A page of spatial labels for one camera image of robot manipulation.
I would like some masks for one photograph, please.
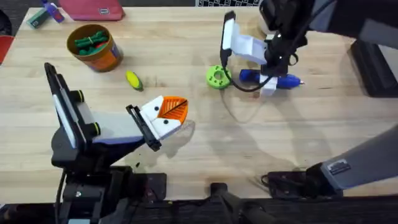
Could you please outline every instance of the green block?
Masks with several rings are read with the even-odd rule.
[[[231,72],[226,69],[227,75],[231,77]],[[206,81],[209,86],[222,90],[228,87],[230,81],[228,80],[225,72],[223,71],[223,67],[221,65],[215,65],[210,67],[206,72]]]
[[[41,9],[39,12],[36,12],[30,19],[26,21],[26,23],[32,28],[37,29],[41,26],[48,18],[50,14],[44,8]]]

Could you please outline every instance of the label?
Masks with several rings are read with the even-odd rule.
[[[351,166],[348,164],[347,160],[340,159],[332,164],[328,165],[328,170],[332,175],[339,174],[341,172],[350,170]]]
[[[101,9],[98,9],[98,10],[99,10],[99,13],[101,15],[108,15],[109,14],[109,9],[108,8],[101,8]]]
[[[116,62],[119,57],[118,53],[118,49],[115,44],[113,44],[112,49],[106,52],[101,58],[84,62],[93,70],[103,70]]]

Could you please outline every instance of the yellow corn toy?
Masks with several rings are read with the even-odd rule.
[[[132,71],[126,71],[126,78],[133,89],[137,91],[144,91],[144,86],[138,76]]]

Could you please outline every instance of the white plastic part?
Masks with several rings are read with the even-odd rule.
[[[152,131],[152,134],[158,140],[167,138],[181,127],[181,122],[179,120],[157,117],[162,107],[163,100],[163,96],[158,96],[142,106],[140,111],[141,116]]]
[[[86,124],[99,124],[101,134],[93,138],[93,143],[124,144],[143,138],[141,130],[128,113],[91,112],[86,103],[79,103],[78,109]]]
[[[264,82],[268,78],[267,75],[260,75],[260,83]],[[276,85],[278,84],[278,77],[272,77],[267,84],[265,84],[261,90],[260,90],[260,95],[261,96],[271,96],[274,94],[276,90]]]
[[[235,55],[246,60],[256,62],[259,65],[267,63],[264,58],[266,43],[250,35],[239,33],[240,28],[234,19],[229,19],[224,24],[223,49],[231,49]]]
[[[52,98],[54,99],[55,109],[57,110],[57,113],[60,117],[63,129],[65,130],[65,132],[68,136],[70,145],[72,146],[72,148],[76,148],[76,139],[75,139],[75,136],[73,135],[72,127],[70,126],[70,123],[67,120],[67,116],[66,116],[64,110],[62,109],[60,100],[58,99],[58,97],[56,95],[52,95]]]

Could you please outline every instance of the blue marker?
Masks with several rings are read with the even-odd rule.
[[[54,3],[49,3],[47,0],[42,0],[42,2],[44,4],[44,8],[55,19],[55,21],[60,23],[65,19]]]
[[[241,73],[239,74],[239,80],[242,83],[259,83],[260,70],[242,69]],[[298,77],[287,74],[286,77],[278,78],[278,83],[276,87],[289,90],[303,84],[305,83],[301,81]]]

